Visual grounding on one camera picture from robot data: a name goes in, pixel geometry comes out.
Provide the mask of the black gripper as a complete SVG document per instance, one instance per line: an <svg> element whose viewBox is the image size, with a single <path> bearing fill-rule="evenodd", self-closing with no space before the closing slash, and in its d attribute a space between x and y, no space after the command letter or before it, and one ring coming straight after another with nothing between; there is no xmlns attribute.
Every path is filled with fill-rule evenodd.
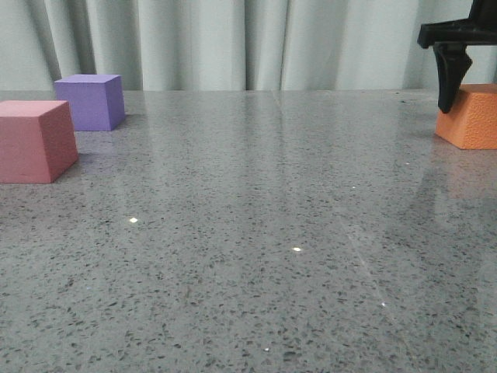
<svg viewBox="0 0 497 373"><path fill-rule="evenodd" d="M434 45L438 107L449 113L463 77L472 65L466 45L496 45L496 0L474 0L466 19L422 24L417 43L424 49Z"/></svg>

